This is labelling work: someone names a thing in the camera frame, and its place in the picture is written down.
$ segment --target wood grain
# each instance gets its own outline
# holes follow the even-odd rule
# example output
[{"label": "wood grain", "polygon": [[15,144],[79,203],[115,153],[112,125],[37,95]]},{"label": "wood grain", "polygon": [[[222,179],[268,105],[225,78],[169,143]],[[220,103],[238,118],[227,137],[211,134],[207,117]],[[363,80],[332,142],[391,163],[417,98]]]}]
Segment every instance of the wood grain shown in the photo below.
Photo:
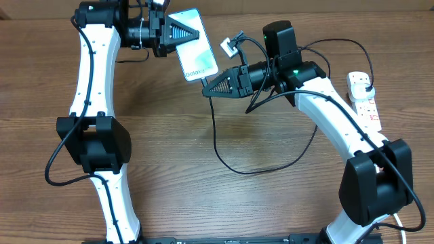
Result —
[{"label": "wood grain", "polygon": [[[83,0],[0,0],[0,7],[13,20],[70,18]],[[129,0],[136,5],[136,0]],[[434,0],[172,0],[168,13],[197,8],[202,16],[228,14],[287,14],[326,12],[427,11]],[[136,16],[138,9],[131,9]]]},{"label": "wood grain", "polygon": [[[205,17],[221,70],[227,60],[218,44],[239,30],[261,40],[265,24],[292,21],[299,44],[342,37],[364,44],[375,68],[383,133],[412,148],[414,188],[427,211],[427,227],[408,243],[432,243],[434,224],[434,15],[431,12],[286,14]],[[45,183],[43,170],[59,143],[56,117],[66,116],[74,96],[79,38],[68,20],[0,22],[0,243],[80,243],[103,239],[105,225],[93,186]],[[332,80],[346,96],[345,77],[368,71],[350,43],[315,48],[332,63]],[[250,62],[263,59],[246,45]],[[142,52],[121,50],[119,59]],[[306,53],[305,60],[323,61]],[[340,211],[344,166],[321,133],[293,167],[261,176],[238,176],[212,149],[208,101],[199,83],[187,84],[176,54],[144,64],[117,64],[115,111],[131,133],[129,184],[147,237],[262,237],[318,232]],[[215,99],[218,147],[233,167],[282,165],[305,147],[314,125],[285,100],[250,115],[248,99]],[[55,180],[82,175],[66,150],[52,168]],[[418,224],[415,206],[402,209],[406,226]],[[399,233],[383,229],[385,243]]]}]

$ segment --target white power strip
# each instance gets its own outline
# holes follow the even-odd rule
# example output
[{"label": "white power strip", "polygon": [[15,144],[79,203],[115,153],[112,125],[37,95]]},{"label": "white power strip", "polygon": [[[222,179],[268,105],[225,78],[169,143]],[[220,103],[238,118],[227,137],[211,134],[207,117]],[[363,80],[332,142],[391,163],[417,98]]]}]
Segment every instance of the white power strip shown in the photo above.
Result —
[{"label": "white power strip", "polygon": [[354,112],[362,118],[365,125],[374,131],[381,130],[380,117],[375,103],[375,89],[366,91],[370,85],[368,74],[355,71],[347,76],[348,94]]}]

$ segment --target smartphone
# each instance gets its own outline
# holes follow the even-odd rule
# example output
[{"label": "smartphone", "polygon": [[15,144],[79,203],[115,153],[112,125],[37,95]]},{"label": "smartphone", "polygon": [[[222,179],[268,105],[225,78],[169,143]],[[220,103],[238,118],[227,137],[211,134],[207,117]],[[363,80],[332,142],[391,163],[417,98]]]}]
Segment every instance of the smartphone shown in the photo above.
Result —
[{"label": "smartphone", "polygon": [[218,67],[199,10],[188,9],[169,17],[199,31],[199,39],[176,46],[184,77],[187,81],[215,75]]}]

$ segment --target black joint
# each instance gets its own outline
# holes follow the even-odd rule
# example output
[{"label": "black joint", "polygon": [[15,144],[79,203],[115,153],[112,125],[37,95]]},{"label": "black joint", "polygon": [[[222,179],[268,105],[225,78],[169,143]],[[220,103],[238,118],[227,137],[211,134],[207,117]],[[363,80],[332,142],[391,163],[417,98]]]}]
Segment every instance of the black joint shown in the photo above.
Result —
[{"label": "black joint", "polygon": [[[56,129],[61,139],[74,128],[77,121],[76,117],[57,119]],[[87,131],[93,125],[96,131]],[[122,165],[131,158],[130,134],[112,116],[84,117],[65,146],[74,162],[82,165],[84,172],[89,174],[95,171],[118,174]]]},{"label": "black joint", "polygon": [[[379,149],[412,187],[410,147],[403,140],[397,140]],[[376,173],[374,164],[383,170]],[[397,213],[413,201],[408,189],[377,150],[357,151],[353,158],[348,159],[340,184],[339,199],[348,217],[361,226],[367,226],[385,214]]]}]

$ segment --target metal base plate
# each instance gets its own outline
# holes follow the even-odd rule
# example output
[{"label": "metal base plate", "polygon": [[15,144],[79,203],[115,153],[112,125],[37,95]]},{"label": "metal base plate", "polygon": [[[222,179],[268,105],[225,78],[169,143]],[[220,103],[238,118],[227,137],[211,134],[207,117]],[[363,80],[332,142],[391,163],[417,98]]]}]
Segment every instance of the metal base plate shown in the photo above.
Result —
[{"label": "metal base plate", "polygon": [[[319,234],[291,234],[289,237],[242,237],[242,238],[143,238],[137,244],[327,244],[317,242]],[[381,234],[371,234],[363,244],[383,244]]]}]

